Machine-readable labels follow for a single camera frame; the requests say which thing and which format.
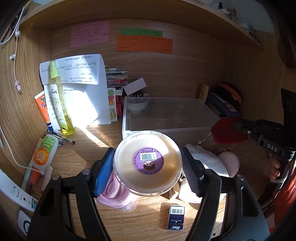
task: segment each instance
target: blue gripper pad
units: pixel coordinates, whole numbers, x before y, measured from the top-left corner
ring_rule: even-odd
[[[103,166],[96,178],[96,187],[94,189],[95,197],[100,196],[100,194],[105,190],[108,180],[111,176],[111,172],[113,171],[113,157],[115,154],[115,149],[108,148],[105,155],[103,156],[101,162],[103,162]]]

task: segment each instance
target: yellow bottle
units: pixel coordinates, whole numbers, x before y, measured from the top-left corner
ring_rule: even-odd
[[[57,120],[64,135],[69,136],[75,132],[71,118],[67,111],[67,106],[64,98],[64,91],[61,77],[58,76],[56,61],[49,62],[50,79],[49,89],[52,96],[52,102],[57,115]]]

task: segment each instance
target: charging cable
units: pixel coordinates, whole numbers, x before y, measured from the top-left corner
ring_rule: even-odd
[[[11,35],[10,35],[9,38],[6,39],[3,43],[0,43],[0,45],[7,43],[7,42],[11,39],[11,37],[12,37],[16,32],[19,32],[18,28],[19,28],[19,25],[20,25],[20,19],[21,19],[21,17],[22,17],[22,14],[23,14],[23,12],[24,12],[24,9],[25,9],[25,7],[23,7],[23,9],[22,9],[22,12],[20,13],[20,16],[19,16],[19,19],[18,19],[18,21],[17,21],[17,24],[16,24],[14,30],[12,31]]]
[[[23,168],[26,168],[26,169],[31,169],[31,170],[33,170],[33,171],[39,172],[42,176],[44,176],[44,175],[45,175],[45,172],[44,172],[44,171],[36,170],[36,169],[30,168],[30,167],[25,167],[25,166],[22,166],[22,165],[20,165],[20,164],[17,163],[17,161],[15,160],[15,157],[14,157],[14,155],[13,155],[13,153],[12,153],[12,150],[11,150],[9,144],[8,144],[8,141],[7,141],[7,139],[6,139],[6,137],[5,137],[4,133],[3,133],[3,130],[2,130],[1,125],[0,125],[0,130],[1,130],[2,136],[3,136],[5,142],[6,142],[7,146],[8,146],[8,149],[9,149],[9,151],[10,151],[11,157],[12,157],[12,159],[14,160],[14,162],[15,162],[19,167],[23,167]]]
[[[20,34],[20,31],[17,28],[17,31],[15,32],[15,35],[16,35],[17,38],[18,38],[19,34]],[[15,76],[15,61],[16,61],[16,57],[17,57],[17,40],[16,40],[16,44],[15,44],[15,59],[13,60],[13,75],[15,77],[15,86],[16,86],[18,92],[20,93],[20,92],[22,92],[22,89],[20,87],[20,82],[17,80],[17,78]]]

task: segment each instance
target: orange sticky note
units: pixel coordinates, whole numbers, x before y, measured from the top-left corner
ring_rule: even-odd
[[[117,51],[149,51],[172,54],[173,40],[150,36],[118,35]]]

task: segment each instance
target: pink sticky note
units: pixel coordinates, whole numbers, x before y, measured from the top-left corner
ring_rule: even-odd
[[[108,43],[109,23],[109,21],[100,21],[72,27],[70,48]]]

